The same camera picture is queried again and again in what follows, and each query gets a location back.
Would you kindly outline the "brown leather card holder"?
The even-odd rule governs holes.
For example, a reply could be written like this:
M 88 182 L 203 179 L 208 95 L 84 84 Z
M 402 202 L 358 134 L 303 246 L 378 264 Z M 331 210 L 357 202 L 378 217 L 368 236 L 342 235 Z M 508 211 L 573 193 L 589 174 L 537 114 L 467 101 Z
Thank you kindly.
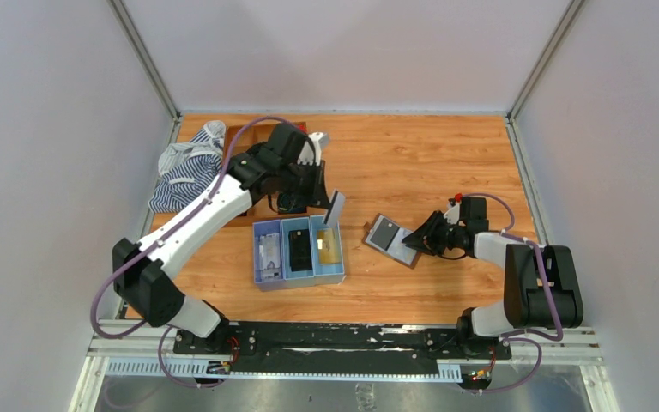
M 366 223 L 364 229 L 362 242 L 365 245 L 405 267 L 415 268 L 420 253 L 403 242 L 412 233 L 410 229 L 399 226 L 382 214 L 377 214 L 371 222 Z

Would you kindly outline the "grey card from holder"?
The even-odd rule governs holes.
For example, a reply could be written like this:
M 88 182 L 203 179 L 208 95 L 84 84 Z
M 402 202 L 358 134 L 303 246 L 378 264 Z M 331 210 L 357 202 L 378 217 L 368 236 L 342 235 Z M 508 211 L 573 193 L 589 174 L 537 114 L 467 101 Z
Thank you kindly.
M 332 198 L 330 199 L 329 208 L 323 218 L 324 225 L 333 227 L 338 223 L 345 202 L 346 202 L 345 195 L 339 192 L 338 190 L 335 190 L 333 192 Z

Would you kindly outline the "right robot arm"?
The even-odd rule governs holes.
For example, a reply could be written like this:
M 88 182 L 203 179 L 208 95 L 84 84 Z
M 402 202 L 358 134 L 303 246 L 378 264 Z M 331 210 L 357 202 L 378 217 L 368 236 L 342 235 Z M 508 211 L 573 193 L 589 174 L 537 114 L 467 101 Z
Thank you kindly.
M 583 302 L 571 249 L 492 231 L 483 212 L 433 212 L 402 243 L 442 258 L 458 249 L 501 268 L 503 296 L 494 304 L 471 307 L 456 322 L 455 344 L 467 356 L 515 337 L 534 335 L 559 342 L 583 321 Z

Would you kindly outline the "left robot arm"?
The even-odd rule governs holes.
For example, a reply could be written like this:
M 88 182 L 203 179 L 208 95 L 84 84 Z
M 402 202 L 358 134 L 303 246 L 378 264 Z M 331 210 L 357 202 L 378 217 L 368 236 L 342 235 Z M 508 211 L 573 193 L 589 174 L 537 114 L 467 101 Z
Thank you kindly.
M 332 208 L 324 180 L 326 132 L 307 133 L 283 118 L 265 142 L 228 153 L 208 188 L 168 223 L 137 242 L 112 249 L 113 273 L 105 283 L 152 327 L 172 326 L 204 340 L 215 352 L 228 340 L 229 320 L 175 284 L 180 270 L 228 222 L 264 197 L 287 193 L 309 208 Z

